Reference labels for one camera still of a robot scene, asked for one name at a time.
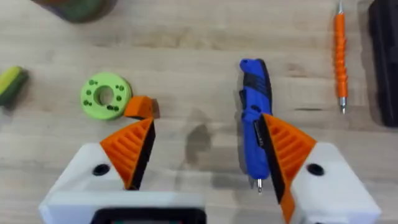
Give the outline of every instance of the wood grain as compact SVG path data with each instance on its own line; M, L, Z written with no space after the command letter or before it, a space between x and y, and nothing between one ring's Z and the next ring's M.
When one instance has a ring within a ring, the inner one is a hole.
M274 113L336 144L398 223L398 139L380 125L370 0L345 0L348 114L338 112L332 64L335 0L119 0L94 23L71 25L30 1L0 2L0 69L31 74L0 114L0 223L42 223L37 206L86 142L132 120L89 119L80 88L96 72L125 77L157 99L157 139L142 189L201 192L209 223L283 223L272 184L249 188L239 131L244 57L263 58Z

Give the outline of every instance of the blue screwdriver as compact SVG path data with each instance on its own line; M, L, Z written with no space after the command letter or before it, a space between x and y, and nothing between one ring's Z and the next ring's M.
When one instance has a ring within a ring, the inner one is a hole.
M256 136L256 120L263 113L272 115L271 81L262 59L243 59L239 65L244 72L243 89L239 92L242 103L244 158L250 178L257 182L259 194L262 181L269 176L265 150Z

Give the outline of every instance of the orange tool handle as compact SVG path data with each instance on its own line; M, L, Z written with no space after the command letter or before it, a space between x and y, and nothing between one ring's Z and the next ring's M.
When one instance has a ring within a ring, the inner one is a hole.
M338 97L347 97L347 74L345 67L345 26L344 14L335 17L335 72Z

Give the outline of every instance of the small orange object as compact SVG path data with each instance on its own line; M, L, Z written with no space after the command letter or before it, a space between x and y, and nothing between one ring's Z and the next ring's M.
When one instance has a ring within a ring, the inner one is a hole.
M337 97L340 99L340 107L343 113L345 113L346 98L348 97L345 45L345 16L340 2L339 10L335 17L335 73Z
M290 186L317 142L301 130L269 114L263 114L260 123L259 126L263 127L262 135L269 138L266 142L270 145L265 149L275 192L285 221L290 223L295 209Z
M100 142L126 190L138 190L155 141L154 119L131 124Z
M134 96L128 103L124 116L137 119L153 118L152 99L148 96Z

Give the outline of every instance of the yellow-green object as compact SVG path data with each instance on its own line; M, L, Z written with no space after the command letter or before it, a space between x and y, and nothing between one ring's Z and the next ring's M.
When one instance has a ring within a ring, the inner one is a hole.
M27 78L27 73L18 66L0 75L0 106L8 105L15 99Z
M101 92L106 88L113 92L113 98L108 104L100 100ZM85 83L80 93L80 103L92 118L107 120L121 116L131 96L130 85L125 79L113 73L102 72Z

